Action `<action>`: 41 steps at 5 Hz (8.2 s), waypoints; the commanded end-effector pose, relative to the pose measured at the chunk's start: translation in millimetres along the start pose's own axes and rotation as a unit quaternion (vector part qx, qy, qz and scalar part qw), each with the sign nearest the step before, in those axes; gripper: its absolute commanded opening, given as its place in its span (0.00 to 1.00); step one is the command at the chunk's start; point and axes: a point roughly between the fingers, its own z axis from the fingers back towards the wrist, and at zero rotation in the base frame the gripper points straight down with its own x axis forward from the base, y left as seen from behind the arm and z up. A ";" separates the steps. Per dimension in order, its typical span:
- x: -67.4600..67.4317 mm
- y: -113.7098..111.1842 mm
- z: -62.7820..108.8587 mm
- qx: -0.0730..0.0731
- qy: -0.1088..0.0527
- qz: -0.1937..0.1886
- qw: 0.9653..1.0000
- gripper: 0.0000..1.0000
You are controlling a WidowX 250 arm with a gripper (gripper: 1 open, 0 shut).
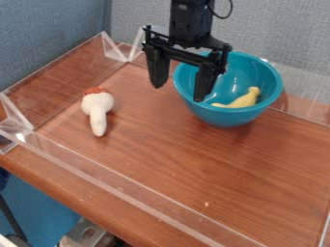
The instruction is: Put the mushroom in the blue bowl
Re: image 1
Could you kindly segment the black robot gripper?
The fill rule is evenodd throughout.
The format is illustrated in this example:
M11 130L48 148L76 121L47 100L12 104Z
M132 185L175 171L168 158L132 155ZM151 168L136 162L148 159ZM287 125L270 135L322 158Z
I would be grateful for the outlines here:
M212 18L231 16L234 2L226 15L214 11L215 0L171 0L167 30L145 24L143 50L149 81L159 89L168 79L169 61L200 67L196 73L194 101L202 102L211 93L218 76L224 73L232 47L211 35Z

